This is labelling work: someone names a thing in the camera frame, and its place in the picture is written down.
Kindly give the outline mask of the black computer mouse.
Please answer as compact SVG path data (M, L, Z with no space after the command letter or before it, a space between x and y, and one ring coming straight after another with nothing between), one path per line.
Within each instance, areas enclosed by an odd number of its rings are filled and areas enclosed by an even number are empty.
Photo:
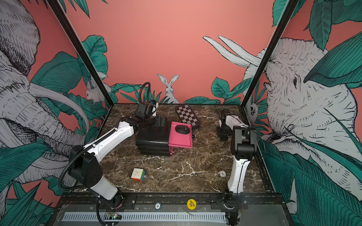
M186 125L176 125L175 131L179 134L187 135L190 133L190 128Z

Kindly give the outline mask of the black drawer cabinet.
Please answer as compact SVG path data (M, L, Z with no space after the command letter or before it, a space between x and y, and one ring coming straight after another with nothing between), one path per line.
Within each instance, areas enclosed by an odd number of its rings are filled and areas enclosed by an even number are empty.
M164 127L151 126L146 130L140 130L135 144L141 154L170 156L169 137L171 125Z

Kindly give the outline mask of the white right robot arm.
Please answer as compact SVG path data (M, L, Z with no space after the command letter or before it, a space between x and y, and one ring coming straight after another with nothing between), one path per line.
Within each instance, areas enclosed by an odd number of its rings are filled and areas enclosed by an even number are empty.
M233 165L227 183L228 190L234 194L243 193L248 165L257 153L256 129L246 125L236 115L223 113L220 116L216 131L219 139L223 142L231 138L230 151L233 156Z

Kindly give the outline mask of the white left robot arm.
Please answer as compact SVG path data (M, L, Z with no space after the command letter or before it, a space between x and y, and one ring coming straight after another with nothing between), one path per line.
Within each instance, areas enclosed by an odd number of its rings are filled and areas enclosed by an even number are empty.
M151 126L165 126L166 120L164 115L150 116L145 119L131 115L119 119L115 127L105 135L83 147L74 147L70 152L69 164L65 172L97 197L118 206L123 200L122 192L103 175L101 161L117 145L138 131Z

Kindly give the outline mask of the pink drawer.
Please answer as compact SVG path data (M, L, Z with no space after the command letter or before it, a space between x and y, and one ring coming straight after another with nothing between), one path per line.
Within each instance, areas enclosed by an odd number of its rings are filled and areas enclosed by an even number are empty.
M190 128L190 133L187 135L179 134L175 131L176 125L186 125ZM169 135L168 145L170 147L179 147L179 148L187 148L192 149L192 130L191 125L180 123L180 122L171 122L171 129Z

